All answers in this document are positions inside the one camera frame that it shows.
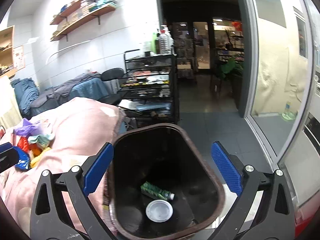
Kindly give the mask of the clear pump bottle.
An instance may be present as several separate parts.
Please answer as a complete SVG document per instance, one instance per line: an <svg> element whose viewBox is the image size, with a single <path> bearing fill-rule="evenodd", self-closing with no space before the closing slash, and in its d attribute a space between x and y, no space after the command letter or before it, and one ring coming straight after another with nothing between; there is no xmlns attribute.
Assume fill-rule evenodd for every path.
<svg viewBox="0 0 320 240"><path fill-rule="evenodd" d="M161 25L159 36L160 53L163 55L172 54L172 37L166 25Z"/></svg>

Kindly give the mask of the wooden cubby shelf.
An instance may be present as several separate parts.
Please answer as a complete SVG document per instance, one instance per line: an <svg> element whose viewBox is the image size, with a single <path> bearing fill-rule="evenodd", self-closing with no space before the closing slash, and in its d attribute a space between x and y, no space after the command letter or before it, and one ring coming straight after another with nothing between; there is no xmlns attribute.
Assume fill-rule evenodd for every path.
<svg viewBox="0 0 320 240"><path fill-rule="evenodd" d="M0 32L0 66L1 77L7 76L9 79L16 74L14 67L14 30L12 25Z"/></svg>

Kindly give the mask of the wall poster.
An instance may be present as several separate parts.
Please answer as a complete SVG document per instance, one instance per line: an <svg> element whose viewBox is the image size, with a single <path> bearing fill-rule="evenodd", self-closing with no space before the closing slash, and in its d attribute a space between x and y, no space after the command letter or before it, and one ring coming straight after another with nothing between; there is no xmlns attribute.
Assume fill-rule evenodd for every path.
<svg viewBox="0 0 320 240"><path fill-rule="evenodd" d="M24 45L13 49L13 62L16 71L22 70L25 67Z"/></svg>

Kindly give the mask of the black round stool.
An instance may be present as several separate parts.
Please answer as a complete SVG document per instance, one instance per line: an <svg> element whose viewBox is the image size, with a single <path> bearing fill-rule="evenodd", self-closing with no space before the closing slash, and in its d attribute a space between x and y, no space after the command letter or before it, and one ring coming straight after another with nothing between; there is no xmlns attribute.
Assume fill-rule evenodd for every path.
<svg viewBox="0 0 320 240"><path fill-rule="evenodd" d="M106 85L107 95L100 98L98 101L109 105L117 106L121 102L121 96L118 94L118 80L124 76L122 68L112 68L104 71L100 78Z"/></svg>

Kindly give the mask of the blue bedding pile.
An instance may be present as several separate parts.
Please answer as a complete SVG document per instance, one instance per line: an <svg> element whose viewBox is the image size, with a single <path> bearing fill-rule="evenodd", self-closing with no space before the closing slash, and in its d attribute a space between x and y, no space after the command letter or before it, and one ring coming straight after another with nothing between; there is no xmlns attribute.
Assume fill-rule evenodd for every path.
<svg viewBox="0 0 320 240"><path fill-rule="evenodd" d="M39 97L39 89L32 78L16 79L10 84L14 89L21 116L29 118L30 105Z"/></svg>

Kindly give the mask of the massage bed blue cover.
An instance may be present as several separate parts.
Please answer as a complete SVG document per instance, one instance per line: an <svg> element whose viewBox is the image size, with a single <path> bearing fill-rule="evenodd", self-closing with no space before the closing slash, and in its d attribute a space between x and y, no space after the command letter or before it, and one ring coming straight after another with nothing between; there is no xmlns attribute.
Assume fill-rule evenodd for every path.
<svg viewBox="0 0 320 240"><path fill-rule="evenodd" d="M33 100L27 112L32 118L42 112L61 106L73 98L100 100L109 95L106 85L99 73L85 72L56 87L48 88Z"/></svg>

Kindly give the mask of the yellow mesh net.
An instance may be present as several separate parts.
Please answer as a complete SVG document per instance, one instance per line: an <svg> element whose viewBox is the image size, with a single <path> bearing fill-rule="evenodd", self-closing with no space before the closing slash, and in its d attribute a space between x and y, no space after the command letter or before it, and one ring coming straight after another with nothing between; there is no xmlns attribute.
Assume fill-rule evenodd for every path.
<svg viewBox="0 0 320 240"><path fill-rule="evenodd" d="M50 151L51 148L47 147L45 148L39 155L35 156L31 161L30 161L30 168L34 168L38 165L38 163L40 162L40 160L44 157L45 153L47 153L48 151Z"/></svg>

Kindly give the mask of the orange mesh net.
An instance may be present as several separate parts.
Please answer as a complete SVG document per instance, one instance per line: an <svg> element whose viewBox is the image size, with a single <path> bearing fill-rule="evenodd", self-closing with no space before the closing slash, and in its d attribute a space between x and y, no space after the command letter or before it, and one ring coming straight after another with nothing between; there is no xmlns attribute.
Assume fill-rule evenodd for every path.
<svg viewBox="0 0 320 240"><path fill-rule="evenodd" d="M17 147L23 150L25 153L30 153L30 146L26 137L20 137Z"/></svg>

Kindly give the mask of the blue snack wrapper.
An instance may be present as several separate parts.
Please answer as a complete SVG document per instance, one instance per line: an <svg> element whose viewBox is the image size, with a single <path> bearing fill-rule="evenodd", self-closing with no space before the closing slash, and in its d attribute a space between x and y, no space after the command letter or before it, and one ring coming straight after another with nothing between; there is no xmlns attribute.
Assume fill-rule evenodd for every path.
<svg viewBox="0 0 320 240"><path fill-rule="evenodd" d="M24 150L20 149L17 146L13 147L14 150L18 153L18 163L15 167L20 171L27 171L30 169L30 157L29 154L24 152Z"/></svg>

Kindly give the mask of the green pump bottle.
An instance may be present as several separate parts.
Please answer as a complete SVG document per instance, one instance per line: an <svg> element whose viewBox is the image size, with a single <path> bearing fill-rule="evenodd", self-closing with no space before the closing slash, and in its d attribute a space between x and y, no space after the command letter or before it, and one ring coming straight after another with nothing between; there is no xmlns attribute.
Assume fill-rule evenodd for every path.
<svg viewBox="0 0 320 240"><path fill-rule="evenodd" d="M160 48L159 48L159 33L153 33L153 52L155 54L160 54Z"/></svg>

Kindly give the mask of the black rolling cart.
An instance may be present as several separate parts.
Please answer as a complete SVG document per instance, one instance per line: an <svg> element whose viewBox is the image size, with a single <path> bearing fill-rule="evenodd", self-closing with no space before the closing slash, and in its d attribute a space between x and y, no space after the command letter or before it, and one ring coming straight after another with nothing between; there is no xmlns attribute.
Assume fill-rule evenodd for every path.
<svg viewBox="0 0 320 240"><path fill-rule="evenodd" d="M176 124L179 120L177 64L174 54L124 52L125 74L119 79L119 107L138 128Z"/></svg>

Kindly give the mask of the green potted plant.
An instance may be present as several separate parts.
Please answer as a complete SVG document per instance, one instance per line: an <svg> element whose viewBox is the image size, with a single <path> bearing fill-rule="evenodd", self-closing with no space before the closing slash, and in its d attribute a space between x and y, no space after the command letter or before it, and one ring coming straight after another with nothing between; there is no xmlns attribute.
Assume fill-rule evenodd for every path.
<svg viewBox="0 0 320 240"><path fill-rule="evenodd" d="M235 61L234 58L230 58L226 64L221 66L221 76L225 79L227 77L243 76L243 62Z"/></svg>

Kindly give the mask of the lower wooden wall shelf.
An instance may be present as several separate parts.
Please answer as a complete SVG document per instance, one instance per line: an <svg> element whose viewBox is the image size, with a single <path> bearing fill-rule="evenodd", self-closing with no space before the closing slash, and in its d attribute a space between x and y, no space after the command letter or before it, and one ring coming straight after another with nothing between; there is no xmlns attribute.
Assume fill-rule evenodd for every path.
<svg viewBox="0 0 320 240"><path fill-rule="evenodd" d="M97 18L98 24L100 25L100 17L102 15L108 14L109 12L115 11L116 7L113 7L111 5L105 5L104 7L100 7L99 9L90 12L86 16L83 16L82 18L78 19L77 21L73 22L69 26L65 27L61 31L59 31L56 35L54 35L50 41L59 41L64 36L67 37L69 33L73 32L75 29L78 29L80 26L84 25L85 23L88 23L89 21Z"/></svg>

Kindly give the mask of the teal cloth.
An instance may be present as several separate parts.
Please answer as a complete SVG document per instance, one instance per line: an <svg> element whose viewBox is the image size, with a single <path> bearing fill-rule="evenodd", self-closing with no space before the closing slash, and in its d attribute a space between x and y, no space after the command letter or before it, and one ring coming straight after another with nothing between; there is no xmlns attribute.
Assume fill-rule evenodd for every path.
<svg viewBox="0 0 320 240"><path fill-rule="evenodd" d="M39 134L39 135L31 135L28 138L29 145L36 144L39 148L42 150L47 148L51 141L53 141L55 138L54 134Z"/></svg>

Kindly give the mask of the small bottle outside window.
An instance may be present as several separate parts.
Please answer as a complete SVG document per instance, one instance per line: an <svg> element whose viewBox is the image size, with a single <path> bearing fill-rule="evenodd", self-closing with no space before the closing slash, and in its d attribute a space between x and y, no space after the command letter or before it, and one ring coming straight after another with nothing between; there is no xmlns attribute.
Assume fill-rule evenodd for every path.
<svg viewBox="0 0 320 240"><path fill-rule="evenodd" d="M291 107L291 101L288 100L286 102L285 108L283 113L281 114L281 117L285 120L285 121L292 121L296 119L297 116L297 111Z"/></svg>

